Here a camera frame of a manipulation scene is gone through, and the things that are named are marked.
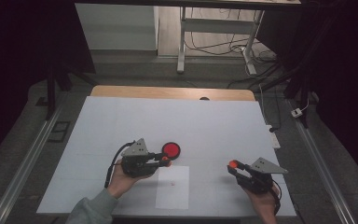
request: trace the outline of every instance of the red disc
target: red disc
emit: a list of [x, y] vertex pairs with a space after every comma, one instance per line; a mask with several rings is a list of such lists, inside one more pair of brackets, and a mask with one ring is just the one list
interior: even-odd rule
[[162, 152], [167, 153], [167, 157], [173, 161], [179, 157], [180, 147], [174, 142], [169, 142], [162, 147]]

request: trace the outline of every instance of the wooden edge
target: wooden edge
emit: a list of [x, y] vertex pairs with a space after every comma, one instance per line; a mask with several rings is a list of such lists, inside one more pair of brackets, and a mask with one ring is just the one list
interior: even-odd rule
[[201, 97], [207, 97], [210, 100], [221, 101], [255, 101], [254, 94], [248, 90], [171, 87], [96, 86], [92, 89], [90, 96], [186, 100], [199, 100]]

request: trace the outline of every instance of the grey sleeve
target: grey sleeve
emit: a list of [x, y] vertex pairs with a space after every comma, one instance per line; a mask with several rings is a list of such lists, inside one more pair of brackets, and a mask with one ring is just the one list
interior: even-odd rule
[[66, 223], [76, 224], [110, 224], [112, 212], [117, 206], [118, 200], [103, 189], [94, 199], [84, 198], [75, 205]]

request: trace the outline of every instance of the hand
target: hand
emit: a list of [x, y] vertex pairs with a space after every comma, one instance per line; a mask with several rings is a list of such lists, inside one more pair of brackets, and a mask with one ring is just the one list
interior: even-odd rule
[[[252, 202], [252, 206], [260, 218], [265, 224], [277, 223], [274, 210], [275, 210], [275, 199], [270, 192], [264, 194], [254, 194], [251, 191], [242, 188], [249, 196]], [[277, 195], [279, 195], [278, 189], [273, 186], [272, 189]]]
[[150, 176], [151, 175], [145, 175], [132, 178], [124, 174], [123, 168], [121, 167], [121, 160], [118, 160], [116, 162], [115, 170], [112, 173], [110, 185], [107, 187], [107, 190], [113, 197], [118, 199], [121, 197], [121, 195], [127, 192], [136, 181], [148, 178]]

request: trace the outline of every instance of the red round object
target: red round object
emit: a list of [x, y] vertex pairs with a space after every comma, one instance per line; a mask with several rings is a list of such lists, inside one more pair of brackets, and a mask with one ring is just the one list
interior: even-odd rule
[[173, 161], [179, 157], [180, 147], [174, 142], [169, 142], [162, 147], [162, 152], [167, 153], [168, 159]]

